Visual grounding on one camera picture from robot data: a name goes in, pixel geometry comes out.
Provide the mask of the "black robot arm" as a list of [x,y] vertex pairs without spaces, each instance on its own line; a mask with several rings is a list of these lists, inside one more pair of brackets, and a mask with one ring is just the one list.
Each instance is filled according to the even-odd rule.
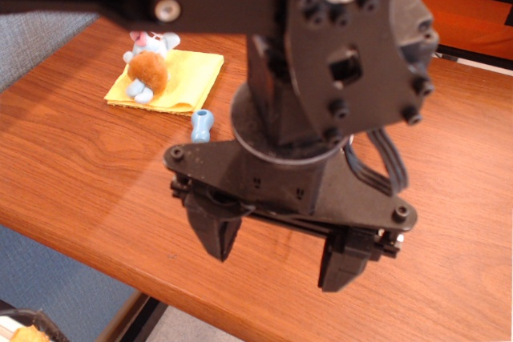
[[226,260],[247,215],[325,237],[319,286],[337,292],[395,256],[417,213],[386,126],[420,121],[438,46],[422,0],[1,0],[3,14],[96,12],[129,30],[244,34],[234,140],[164,156],[206,251]]

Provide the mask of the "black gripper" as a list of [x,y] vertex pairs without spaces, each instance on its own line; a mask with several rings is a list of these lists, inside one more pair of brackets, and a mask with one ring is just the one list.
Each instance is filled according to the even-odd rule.
[[374,234],[358,229],[400,233],[418,218],[398,197],[407,182],[404,168],[380,175],[350,145],[299,160],[262,159],[237,141],[189,143],[167,149],[164,164],[175,174],[173,194],[182,200],[192,230],[221,262],[246,215],[330,234],[318,280],[323,292],[339,292],[364,272]]

